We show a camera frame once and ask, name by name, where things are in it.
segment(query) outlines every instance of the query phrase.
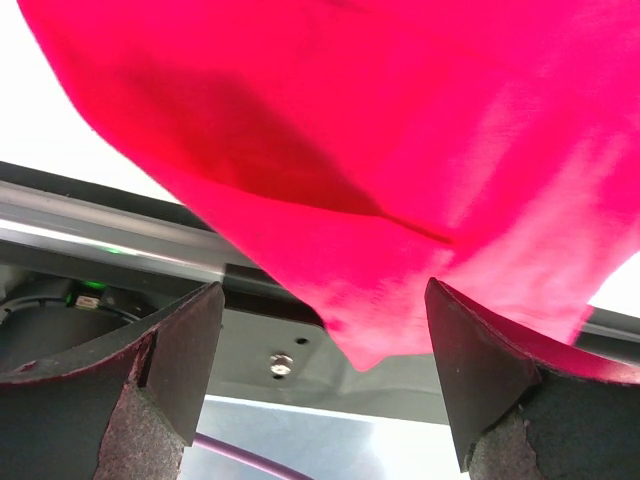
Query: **screw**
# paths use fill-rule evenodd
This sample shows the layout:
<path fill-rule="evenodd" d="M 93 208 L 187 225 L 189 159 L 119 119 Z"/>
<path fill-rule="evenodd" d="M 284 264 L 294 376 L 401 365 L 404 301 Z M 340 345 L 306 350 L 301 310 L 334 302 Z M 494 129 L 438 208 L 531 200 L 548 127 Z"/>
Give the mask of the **screw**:
<path fill-rule="evenodd" d="M 271 356 L 271 373 L 274 375 L 289 375 L 291 373 L 291 365 L 293 360 L 284 353 L 278 353 Z"/>

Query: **green led light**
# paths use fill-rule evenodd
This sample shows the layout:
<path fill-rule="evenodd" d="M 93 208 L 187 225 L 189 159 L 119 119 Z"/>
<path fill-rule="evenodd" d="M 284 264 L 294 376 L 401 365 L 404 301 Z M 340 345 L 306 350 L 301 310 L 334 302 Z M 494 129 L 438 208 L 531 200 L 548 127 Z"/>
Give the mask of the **green led light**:
<path fill-rule="evenodd" d="M 100 282 L 82 282 L 85 287 L 93 288 L 94 290 L 104 290 L 107 286 Z"/>

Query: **wire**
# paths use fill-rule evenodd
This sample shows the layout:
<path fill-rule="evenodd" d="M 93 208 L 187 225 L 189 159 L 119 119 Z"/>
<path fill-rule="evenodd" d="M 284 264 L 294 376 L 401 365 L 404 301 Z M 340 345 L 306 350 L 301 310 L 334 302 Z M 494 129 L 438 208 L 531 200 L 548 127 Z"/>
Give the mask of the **wire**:
<path fill-rule="evenodd" d="M 263 472 L 270 473 L 281 480 L 313 480 L 311 477 L 307 477 L 306 475 L 296 472 L 284 465 L 280 465 L 279 463 L 273 462 L 255 453 L 234 447 L 228 443 L 221 442 L 220 440 L 207 437 L 201 433 L 196 433 L 193 445 L 197 445 L 198 447 L 209 450 L 210 452 L 215 452 L 240 463 L 244 463 L 245 465 Z"/>

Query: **metal surface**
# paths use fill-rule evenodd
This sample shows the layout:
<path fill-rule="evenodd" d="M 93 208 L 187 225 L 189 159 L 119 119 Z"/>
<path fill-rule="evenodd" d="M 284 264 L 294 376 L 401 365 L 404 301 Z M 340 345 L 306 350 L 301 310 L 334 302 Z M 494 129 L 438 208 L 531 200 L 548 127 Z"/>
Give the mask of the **metal surface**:
<path fill-rule="evenodd" d="M 210 395 L 447 423 L 432 355 L 391 357 L 358 372 L 317 326 L 225 310 L 223 327 L 207 389 Z M 281 352 L 294 359 L 293 369 L 283 378 L 273 378 L 269 359 Z"/>
<path fill-rule="evenodd" d="M 198 431 L 316 480 L 459 480 L 445 425 L 347 416 L 208 396 Z M 273 480 L 200 448 L 185 449 L 180 480 Z"/>
<path fill-rule="evenodd" d="M 254 266 L 215 233 L 4 182 L 0 240 L 202 282 L 227 263 Z"/>

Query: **red cloth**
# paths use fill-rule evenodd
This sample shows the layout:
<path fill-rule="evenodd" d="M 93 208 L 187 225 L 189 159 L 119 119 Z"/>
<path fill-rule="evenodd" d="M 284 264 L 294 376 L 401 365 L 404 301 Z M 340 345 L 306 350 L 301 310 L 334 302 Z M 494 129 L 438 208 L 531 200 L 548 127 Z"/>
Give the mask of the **red cloth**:
<path fill-rule="evenodd" d="M 430 276 L 571 342 L 639 250 L 636 2 L 20 5 L 93 128 L 359 369 L 430 351 Z"/>

